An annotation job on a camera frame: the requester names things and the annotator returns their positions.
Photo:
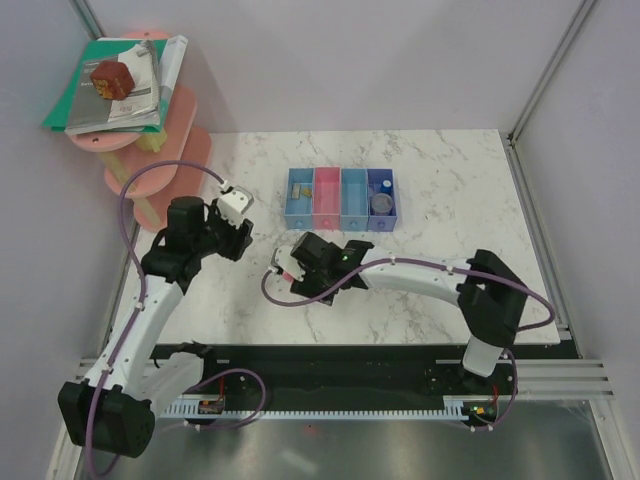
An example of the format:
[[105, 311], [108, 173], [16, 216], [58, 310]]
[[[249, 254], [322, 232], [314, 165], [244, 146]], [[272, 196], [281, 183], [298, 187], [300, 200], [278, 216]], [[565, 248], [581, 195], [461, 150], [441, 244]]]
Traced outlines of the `small clear ruler case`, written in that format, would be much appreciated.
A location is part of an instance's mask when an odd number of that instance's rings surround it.
[[301, 186], [299, 184], [294, 184], [291, 189], [291, 198], [296, 200], [300, 197]]

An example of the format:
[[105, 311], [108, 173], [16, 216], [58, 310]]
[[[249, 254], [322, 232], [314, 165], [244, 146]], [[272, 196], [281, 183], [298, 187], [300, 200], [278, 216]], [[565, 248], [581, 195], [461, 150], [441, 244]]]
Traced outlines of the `clear jar of paper clips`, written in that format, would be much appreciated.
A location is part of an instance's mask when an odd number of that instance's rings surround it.
[[371, 197], [370, 206], [373, 215], [388, 216], [394, 208], [394, 200], [389, 194], [376, 193]]

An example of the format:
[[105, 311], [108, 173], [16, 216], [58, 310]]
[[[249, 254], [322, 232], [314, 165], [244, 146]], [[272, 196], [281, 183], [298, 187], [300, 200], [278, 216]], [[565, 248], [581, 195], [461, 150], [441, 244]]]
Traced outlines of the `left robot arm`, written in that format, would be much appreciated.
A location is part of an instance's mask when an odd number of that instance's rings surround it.
[[219, 369], [204, 360], [206, 348], [187, 344], [154, 373], [147, 361], [169, 317], [185, 297], [209, 255], [239, 260], [251, 244], [246, 213], [252, 196], [241, 188], [211, 203], [178, 197], [167, 209], [167, 225], [142, 258], [141, 290], [130, 315], [112, 334], [98, 360], [79, 382], [65, 383], [58, 405], [73, 444], [136, 458], [149, 444], [157, 418], [193, 388], [208, 393]]

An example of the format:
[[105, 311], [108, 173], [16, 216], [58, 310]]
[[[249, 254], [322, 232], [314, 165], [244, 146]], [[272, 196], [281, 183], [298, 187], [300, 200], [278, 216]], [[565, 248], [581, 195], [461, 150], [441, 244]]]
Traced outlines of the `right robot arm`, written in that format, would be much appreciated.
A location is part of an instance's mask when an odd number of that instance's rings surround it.
[[470, 331], [458, 381], [483, 392], [494, 381], [503, 351], [515, 340], [527, 295], [524, 283], [491, 251], [469, 259], [395, 256], [373, 243], [350, 240], [340, 247], [312, 232], [274, 253], [291, 278], [290, 291], [330, 305], [339, 289], [388, 289], [435, 298], [461, 311]]

